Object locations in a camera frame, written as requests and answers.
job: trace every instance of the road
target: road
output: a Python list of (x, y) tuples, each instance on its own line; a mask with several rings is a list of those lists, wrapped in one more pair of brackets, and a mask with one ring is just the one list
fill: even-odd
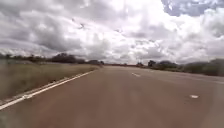
[(223, 128), (223, 119), (221, 77), (105, 67), (0, 111), (0, 128)]

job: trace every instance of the cloud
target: cloud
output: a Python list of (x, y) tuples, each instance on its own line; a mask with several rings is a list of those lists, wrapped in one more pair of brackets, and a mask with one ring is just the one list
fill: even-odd
[(223, 57), (222, 1), (2, 0), (0, 50), (178, 63)]

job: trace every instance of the white lane line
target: white lane line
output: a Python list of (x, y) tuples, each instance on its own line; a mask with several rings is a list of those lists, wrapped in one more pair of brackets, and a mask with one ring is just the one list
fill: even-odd
[(197, 99), (199, 96), (197, 96), (197, 95), (190, 95), (190, 97), (191, 97), (192, 99)]
[(25, 94), (25, 95), (21, 96), (21, 97), (18, 98), (18, 99), (15, 99), (15, 100), (13, 100), (13, 101), (10, 101), (10, 102), (8, 102), (8, 103), (6, 103), (6, 104), (1, 105), (1, 106), (0, 106), (0, 111), (3, 110), (3, 109), (5, 109), (5, 108), (7, 108), (7, 107), (9, 107), (9, 106), (12, 106), (12, 105), (17, 104), (17, 103), (19, 103), (19, 102), (22, 102), (22, 101), (25, 100), (25, 99), (30, 99), (30, 98), (32, 98), (33, 96), (36, 96), (36, 95), (38, 95), (38, 94), (41, 94), (41, 93), (43, 93), (43, 92), (45, 92), (45, 91), (47, 91), (47, 90), (50, 90), (50, 89), (55, 88), (55, 87), (57, 87), (57, 86), (59, 86), (59, 85), (65, 84), (65, 83), (67, 83), (67, 82), (69, 82), (69, 81), (72, 81), (72, 80), (74, 80), (74, 79), (77, 79), (77, 78), (80, 78), (80, 77), (82, 77), (82, 76), (88, 75), (88, 74), (90, 74), (90, 73), (92, 73), (92, 72), (93, 72), (93, 71), (90, 71), (90, 72), (87, 72), (87, 73), (84, 73), (84, 74), (81, 74), (81, 75), (77, 75), (77, 76), (75, 76), (75, 77), (73, 77), (73, 78), (71, 78), (71, 79), (62, 81), (62, 82), (60, 82), (60, 83), (54, 84), (54, 85), (52, 85), (52, 86), (50, 86), (50, 87), (41, 89), (41, 90), (36, 91), (36, 92), (34, 92), (34, 93), (31, 93), (31, 94)]
[(132, 75), (136, 76), (136, 77), (140, 77), (140, 75), (135, 74), (135, 73), (131, 73)]

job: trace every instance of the grass field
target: grass field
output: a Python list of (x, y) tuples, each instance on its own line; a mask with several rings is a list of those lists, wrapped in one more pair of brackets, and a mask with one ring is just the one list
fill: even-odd
[(71, 77), (97, 68), (97, 66), (93, 65), (0, 61), (0, 100), (41, 87), (64, 77)]

